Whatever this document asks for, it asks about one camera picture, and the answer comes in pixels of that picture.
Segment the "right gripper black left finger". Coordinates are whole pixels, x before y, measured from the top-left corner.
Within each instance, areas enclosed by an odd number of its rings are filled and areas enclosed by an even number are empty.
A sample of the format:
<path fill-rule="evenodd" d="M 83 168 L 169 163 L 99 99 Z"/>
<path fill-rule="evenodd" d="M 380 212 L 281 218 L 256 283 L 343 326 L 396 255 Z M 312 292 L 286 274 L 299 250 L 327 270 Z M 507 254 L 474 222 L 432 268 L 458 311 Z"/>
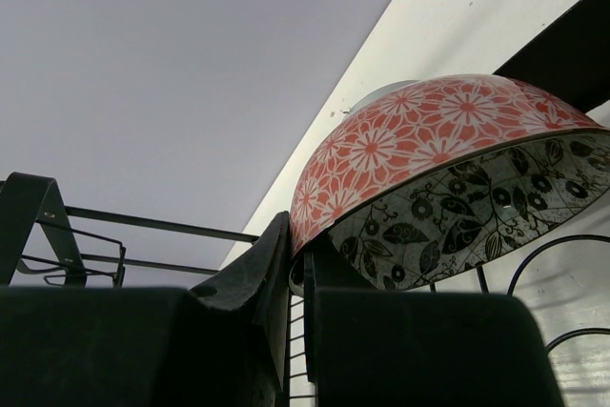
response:
<path fill-rule="evenodd" d="M 191 289 L 5 287 L 5 406 L 277 406 L 290 223 Z"/>

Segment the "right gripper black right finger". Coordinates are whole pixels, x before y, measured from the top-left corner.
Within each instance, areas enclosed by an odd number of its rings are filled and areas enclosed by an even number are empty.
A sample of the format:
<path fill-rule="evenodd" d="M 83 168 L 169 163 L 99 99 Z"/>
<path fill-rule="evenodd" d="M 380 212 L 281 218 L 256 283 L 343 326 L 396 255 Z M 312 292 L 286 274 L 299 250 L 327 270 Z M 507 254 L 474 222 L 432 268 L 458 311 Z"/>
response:
<path fill-rule="evenodd" d="M 320 406 L 560 406 L 528 309 L 507 295 L 370 286 L 325 250 L 304 257 L 305 347 Z"/>

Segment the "floral patterned bowl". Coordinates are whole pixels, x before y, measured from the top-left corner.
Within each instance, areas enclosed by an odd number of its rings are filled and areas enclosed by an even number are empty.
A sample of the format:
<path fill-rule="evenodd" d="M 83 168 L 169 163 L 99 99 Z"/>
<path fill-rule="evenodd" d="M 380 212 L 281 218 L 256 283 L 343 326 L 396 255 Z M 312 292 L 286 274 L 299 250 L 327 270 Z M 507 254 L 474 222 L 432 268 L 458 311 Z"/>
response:
<path fill-rule="evenodd" d="M 609 131 L 507 77 L 414 82 L 347 115 L 315 149 L 290 209 L 289 284 L 320 239 L 380 290 L 411 290 L 555 230 L 609 190 Z"/>

